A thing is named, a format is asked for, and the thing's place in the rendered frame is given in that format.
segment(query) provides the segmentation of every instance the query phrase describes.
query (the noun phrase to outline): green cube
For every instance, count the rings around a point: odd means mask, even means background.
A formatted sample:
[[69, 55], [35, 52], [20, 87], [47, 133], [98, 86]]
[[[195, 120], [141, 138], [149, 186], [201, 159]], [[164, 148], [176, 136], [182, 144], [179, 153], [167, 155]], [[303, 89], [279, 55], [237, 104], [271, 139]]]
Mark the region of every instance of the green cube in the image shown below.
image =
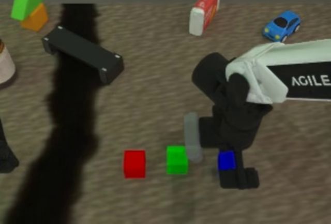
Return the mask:
[[18, 21], [24, 21], [43, 0], [14, 0], [11, 17]]
[[167, 174], [186, 175], [188, 173], [188, 158], [185, 146], [167, 147]]

